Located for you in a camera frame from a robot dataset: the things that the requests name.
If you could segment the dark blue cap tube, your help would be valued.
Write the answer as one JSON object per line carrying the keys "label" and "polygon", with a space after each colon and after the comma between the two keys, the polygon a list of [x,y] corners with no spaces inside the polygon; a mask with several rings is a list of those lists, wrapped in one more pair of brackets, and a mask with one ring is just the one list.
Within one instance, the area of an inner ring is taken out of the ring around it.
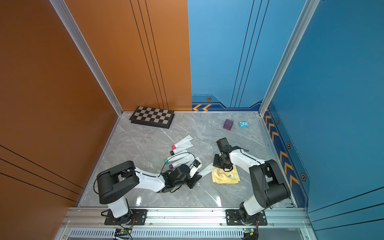
{"label": "dark blue cap tube", "polygon": [[196,175],[201,176],[202,178],[206,175],[210,174],[213,170],[213,163],[210,163],[208,166],[206,166],[203,170],[196,173]]}

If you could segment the yellow microfibre cloth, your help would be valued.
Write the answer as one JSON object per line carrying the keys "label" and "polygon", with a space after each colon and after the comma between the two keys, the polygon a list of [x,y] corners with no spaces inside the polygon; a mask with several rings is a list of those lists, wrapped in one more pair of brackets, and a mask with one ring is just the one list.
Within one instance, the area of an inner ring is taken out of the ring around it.
{"label": "yellow microfibre cloth", "polygon": [[233,169],[229,172],[225,172],[223,169],[213,167],[212,181],[213,183],[217,184],[238,184],[241,180],[236,166],[233,165]]}

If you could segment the purple cap toothpaste tube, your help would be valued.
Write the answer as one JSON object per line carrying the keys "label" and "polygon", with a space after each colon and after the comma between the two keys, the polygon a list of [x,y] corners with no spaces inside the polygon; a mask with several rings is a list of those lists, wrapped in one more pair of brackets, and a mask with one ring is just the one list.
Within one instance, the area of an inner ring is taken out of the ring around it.
{"label": "purple cap toothpaste tube", "polygon": [[181,166],[183,164],[188,164],[188,163],[191,163],[193,161],[194,161],[193,158],[183,158],[183,159],[180,159],[180,160],[178,160],[176,162],[171,163],[169,165],[169,168],[170,168],[170,170],[173,170],[173,169],[175,169],[175,168],[177,168],[177,167],[179,167],[179,166]]}

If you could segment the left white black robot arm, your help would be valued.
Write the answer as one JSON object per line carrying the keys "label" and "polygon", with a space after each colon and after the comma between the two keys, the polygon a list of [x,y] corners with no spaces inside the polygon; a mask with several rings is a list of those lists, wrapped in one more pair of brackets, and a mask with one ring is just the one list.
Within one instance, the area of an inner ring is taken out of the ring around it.
{"label": "left white black robot arm", "polygon": [[156,193],[173,193],[183,185],[193,188],[202,178],[198,174],[202,163],[196,159],[191,164],[181,164],[164,173],[153,174],[139,170],[134,162],[126,161],[97,175],[99,202],[107,205],[108,214],[115,220],[127,221],[132,215],[125,194],[132,189],[151,190]]}

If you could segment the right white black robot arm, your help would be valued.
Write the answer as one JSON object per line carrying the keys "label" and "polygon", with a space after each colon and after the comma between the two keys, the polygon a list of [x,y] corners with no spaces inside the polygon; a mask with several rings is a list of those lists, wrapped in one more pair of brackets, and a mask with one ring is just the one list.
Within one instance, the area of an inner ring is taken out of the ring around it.
{"label": "right white black robot arm", "polygon": [[291,190],[279,164],[274,160],[261,160],[247,153],[245,149],[231,146],[226,138],[219,139],[220,154],[214,157],[213,166],[234,175],[235,167],[246,171],[251,178],[252,196],[240,204],[241,220],[250,224],[262,211],[290,198]]}

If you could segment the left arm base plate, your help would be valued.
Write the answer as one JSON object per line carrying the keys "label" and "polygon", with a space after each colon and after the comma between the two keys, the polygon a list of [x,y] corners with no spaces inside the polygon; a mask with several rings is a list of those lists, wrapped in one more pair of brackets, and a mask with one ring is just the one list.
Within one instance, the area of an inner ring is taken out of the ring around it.
{"label": "left arm base plate", "polygon": [[130,209],[128,213],[122,217],[115,218],[111,210],[101,212],[101,216],[105,217],[105,225],[122,225],[122,226],[143,226],[147,218],[148,210],[146,209]]}

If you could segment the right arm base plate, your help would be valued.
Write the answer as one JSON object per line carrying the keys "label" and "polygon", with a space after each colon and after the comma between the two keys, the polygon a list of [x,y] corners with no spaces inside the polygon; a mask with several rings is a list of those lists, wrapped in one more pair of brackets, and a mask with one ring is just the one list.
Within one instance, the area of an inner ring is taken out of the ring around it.
{"label": "right arm base plate", "polygon": [[267,217],[264,211],[252,216],[241,209],[227,209],[226,221],[228,226],[267,226]]}

